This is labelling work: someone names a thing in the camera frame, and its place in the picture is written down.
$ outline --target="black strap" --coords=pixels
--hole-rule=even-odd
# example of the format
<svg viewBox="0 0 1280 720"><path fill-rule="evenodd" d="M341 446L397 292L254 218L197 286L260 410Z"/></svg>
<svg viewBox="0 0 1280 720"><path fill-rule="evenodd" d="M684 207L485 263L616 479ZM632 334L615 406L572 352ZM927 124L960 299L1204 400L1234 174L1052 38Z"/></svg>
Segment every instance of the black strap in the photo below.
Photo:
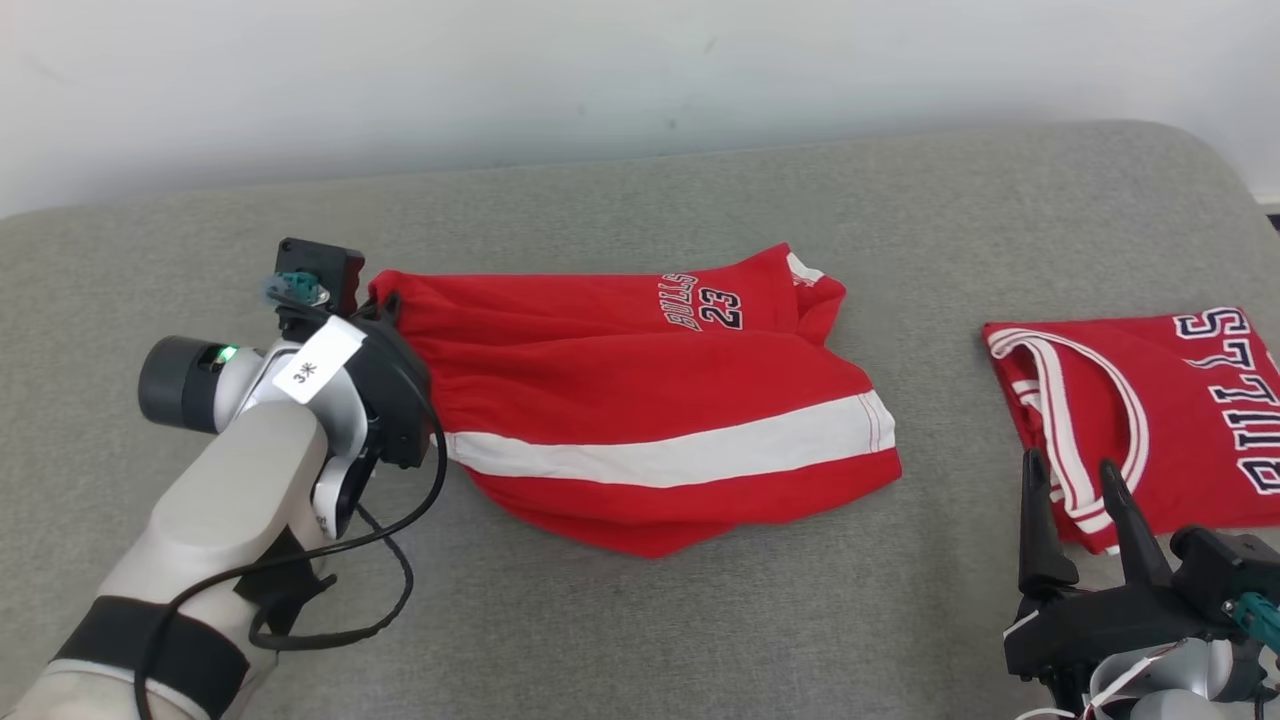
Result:
<svg viewBox="0 0 1280 720"><path fill-rule="evenodd" d="M55 660L83 660L133 671L164 605L101 596ZM248 660L218 630L178 614L169 621L150 678L187 696L210 717L221 717L239 692Z"/></svg>

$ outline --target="white trim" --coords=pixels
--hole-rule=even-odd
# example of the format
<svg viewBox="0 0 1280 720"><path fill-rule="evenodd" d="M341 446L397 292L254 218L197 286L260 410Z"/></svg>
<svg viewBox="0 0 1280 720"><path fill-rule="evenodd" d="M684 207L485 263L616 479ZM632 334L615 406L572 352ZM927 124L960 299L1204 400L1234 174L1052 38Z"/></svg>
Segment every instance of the white trim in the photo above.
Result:
<svg viewBox="0 0 1280 720"><path fill-rule="evenodd" d="M449 456L485 475L563 478L650 488L783 473L893 447L893 416L876 391L782 415L654 442L534 445L448 433Z"/></svg>
<svg viewBox="0 0 1280 720"><path fill-rule="evenodd" d="M1014 380L1009 387L1014 391L1014 395L1021 397L1024 392L1039 392L1039 380Z"/></svg>
<svg viewBox="0 0 1280 720"><path fill-rule="evenodd" d="M827 277L827 273L823 273L822 270L805 266L805 264L796 258L795 252L787 252L787 266L791 268L792 284L814 284Z"/></svg>
<svg viewBox="0 0 1280 720"><path fill-rule="evenodd" d="M1106 507L1093 491L1091 474L1084 469L1075 445L1075 434L1071 432L1070 407L1066 402L1065 378L1062 377L1055 345L1069 347L1102 368L1111 382L1115 383L1116 392L1125 405L1125 414L1129 420L1129 454L1120 468L1121 475L1130 492L1137 491L1142 480L1143 470L1147 468L1151 452L1151 430L1147 424L1147 413L1138 400L1129 380L1120 373L1111 361L1097 351L1085 347L1065 337L1028 328L1006 328L992 333L988 338L993 357L1004 359L1015 347L1025 347L1036 357L1036 369L1039 373L1042 392L1047 388L1047 397L1043 404L1046 446L1050 456L1050 465L1055 466L1066 480L1062 483L1066 497L1064 506L1068 515L1080 525L1085 533L1096 533L1111 524L1111 516L1106 514Z"/></svg>

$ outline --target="gray couch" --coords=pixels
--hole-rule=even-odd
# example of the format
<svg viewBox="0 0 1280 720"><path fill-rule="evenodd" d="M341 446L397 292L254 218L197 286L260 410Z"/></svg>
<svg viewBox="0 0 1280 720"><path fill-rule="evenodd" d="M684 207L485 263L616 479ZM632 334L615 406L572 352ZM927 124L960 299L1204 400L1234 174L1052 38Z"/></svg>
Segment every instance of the gray couch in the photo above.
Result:
<svg viewBox="0 0 1280 720"><path fill-rule="evenodd" d="M1020 448L982 323L1239 304L1280 345L1280 240L1211 150L1144 123L14 217L0 222L0 703L207 442L142 420L146 351L169 333L269 343L257 287L291 234L361 249L366 281L389 266L669 272L790 242L849 287L831 347L896 415L905 474L847 507L646 561L525 525L454 469L403 536L419 573L404 615L374 641L284 659L250 717L1012 719L1047 696L1004 667ZM384 470L367 503L392 518L425 484ZM1076 556L1088 582L1119 579L1115 559ZM300 632L396 600L385 550L333 568Z"/></svg>

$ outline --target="red jersey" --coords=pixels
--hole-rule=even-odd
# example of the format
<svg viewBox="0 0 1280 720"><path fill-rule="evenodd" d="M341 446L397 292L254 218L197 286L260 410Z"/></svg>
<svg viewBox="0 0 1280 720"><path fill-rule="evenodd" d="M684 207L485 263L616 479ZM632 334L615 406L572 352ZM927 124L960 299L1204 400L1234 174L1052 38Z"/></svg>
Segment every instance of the red jersey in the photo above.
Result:
<svg viewBox="0 0 1280 720"><path fill-rule="evenodd" d="M824 347L845 288L785 245L652 275L410 275L399 332L449 456L513 515L660 556L901 474L867 374Z"/></svg>
<svg viewBox="0 0 1280 720"><path fill-rule="evenodd" d="M1103 457L1156 533L1280 523L1280 374L1239 309L983 334L1023 445L1048 460L1065 539L1115 546Z"/></svg>

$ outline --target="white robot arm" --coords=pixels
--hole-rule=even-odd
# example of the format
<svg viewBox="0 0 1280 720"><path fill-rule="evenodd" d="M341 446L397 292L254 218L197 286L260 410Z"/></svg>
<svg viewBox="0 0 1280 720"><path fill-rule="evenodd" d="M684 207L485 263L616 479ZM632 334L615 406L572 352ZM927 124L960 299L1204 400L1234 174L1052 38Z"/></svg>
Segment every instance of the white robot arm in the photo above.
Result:
<svg viewBox="0 0 1280 720"><path fill-rule="evenodd" d="M276 295L282 341L265 352L182 337L152 348L138 384L143 415L216 437L159 500L79 626L5 717L238 717L279 651L349 644L399 612L412 570L389 536L434 502L447 460L426 369L394 331L396 299L355 306L362 263L285 240L276 269L289 270L278 275L288 282L274 286L289 291ZM303 393L278 382L330 331L356 338L337 372ZM381 528L358 507L375 464L421 465L433 432L442 450L430 492ZM355 512L375 532L338 542ZM334 580L319 575L323 556L379 539L406 575L396 609L360 630L291 637L302 606Z"/></svg>

